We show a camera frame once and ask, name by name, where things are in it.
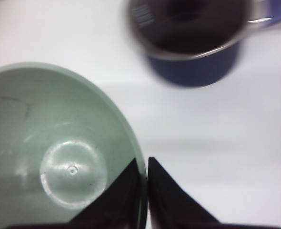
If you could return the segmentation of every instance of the white surface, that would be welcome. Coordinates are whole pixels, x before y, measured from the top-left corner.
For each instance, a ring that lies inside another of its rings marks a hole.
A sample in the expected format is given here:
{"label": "white surface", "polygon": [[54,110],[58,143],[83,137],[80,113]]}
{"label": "white surface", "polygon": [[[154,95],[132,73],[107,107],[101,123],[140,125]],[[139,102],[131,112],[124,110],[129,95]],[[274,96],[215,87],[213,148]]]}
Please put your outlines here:
{"label": "white surface", "polygon": [[144,156],[216,218],[281,226],[281,24],[247,38],[226,78],[183,89],[136,51],[126,3],[0,0],[0,66],[38,61],[81,74],[118,105]]}

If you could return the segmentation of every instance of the metal mug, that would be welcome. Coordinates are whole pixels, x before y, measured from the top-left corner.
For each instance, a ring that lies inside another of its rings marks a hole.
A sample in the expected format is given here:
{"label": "metal mug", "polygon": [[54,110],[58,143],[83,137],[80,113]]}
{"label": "metal mug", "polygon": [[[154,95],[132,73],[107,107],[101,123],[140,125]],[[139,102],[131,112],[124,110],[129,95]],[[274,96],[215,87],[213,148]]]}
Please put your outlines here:
{"label": "metal mug", "polygon": [[209,85],[233,66],[239,41],[281,21],[281,0],[131,0],[131,31],[153,68],[180,85]]}

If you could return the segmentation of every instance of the light green bowl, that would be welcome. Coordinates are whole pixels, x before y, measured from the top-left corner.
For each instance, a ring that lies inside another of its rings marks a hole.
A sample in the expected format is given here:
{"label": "light green bowl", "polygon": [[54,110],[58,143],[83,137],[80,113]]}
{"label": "light green bowl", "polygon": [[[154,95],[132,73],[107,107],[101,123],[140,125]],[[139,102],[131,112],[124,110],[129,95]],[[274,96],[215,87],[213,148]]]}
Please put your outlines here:
{"label": "light green bowl", "polygon": [[146,218],[146,170],[118,108],[96,86],[58,66],[0,68],[0,228],[68,222],[136,157]]}

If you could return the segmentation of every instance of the mug handle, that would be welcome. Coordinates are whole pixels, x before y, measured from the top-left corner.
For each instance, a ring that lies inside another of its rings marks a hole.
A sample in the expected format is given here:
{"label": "mug handle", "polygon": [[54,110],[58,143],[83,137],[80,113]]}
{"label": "mug handle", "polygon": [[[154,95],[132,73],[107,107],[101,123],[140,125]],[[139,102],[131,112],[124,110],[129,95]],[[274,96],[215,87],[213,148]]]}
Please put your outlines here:
{"label": "mug handle", "polygon": [[281,21],[281,0],[268,0],[270,5],[270,17],[268,26]]}

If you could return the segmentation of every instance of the blue mug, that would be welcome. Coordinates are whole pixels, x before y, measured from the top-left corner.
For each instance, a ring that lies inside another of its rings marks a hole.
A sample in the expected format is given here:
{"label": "blue mug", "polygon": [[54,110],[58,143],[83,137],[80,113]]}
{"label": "blue mug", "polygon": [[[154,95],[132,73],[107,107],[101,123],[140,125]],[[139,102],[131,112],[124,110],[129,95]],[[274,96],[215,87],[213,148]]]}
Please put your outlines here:
{"label": "blue mug", "polygon": [[160,76],[205,86],[235,64],[243,37],[281,21],[281,0],[131,0],[129,21]]}

